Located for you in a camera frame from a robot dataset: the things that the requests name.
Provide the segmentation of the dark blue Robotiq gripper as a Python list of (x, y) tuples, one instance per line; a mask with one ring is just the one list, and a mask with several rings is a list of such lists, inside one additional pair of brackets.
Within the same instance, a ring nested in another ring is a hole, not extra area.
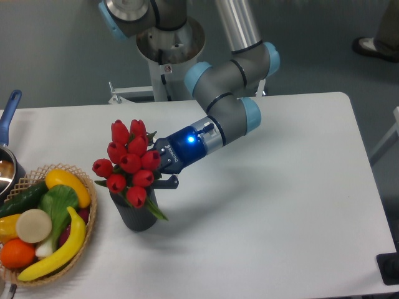
[(176, 189), (179, 185), (175, 174), (205, 156), (222, 148), (224, 136), (217, 122), (205, 117), (183, 129), (155, 141), (153, 147), (160, 154), (158, 171), (172, 174), (168, 179), (154, 180), (153, 189)]

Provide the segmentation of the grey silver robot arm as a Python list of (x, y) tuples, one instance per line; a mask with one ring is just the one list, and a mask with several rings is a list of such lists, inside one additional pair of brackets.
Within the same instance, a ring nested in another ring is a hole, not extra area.
[(194, 99), (205, 117), (156, 141), (160, 153), (157, 189), (174, 189), (187, 166), (248, 134), (261, 123), (261, 112), (236, 90), (263, 83), (280, 66), (276, 48), (263, 42), (247, 1), (217, 1), (216, 8), (231, 50), (231, 60), (213, 67), (198, 60), (205, 37), (187, 14), (185, 1), (101, 1), (99, 10), (113, 36), (136, 38), (147, 60), (151, 91), (157, 102)]

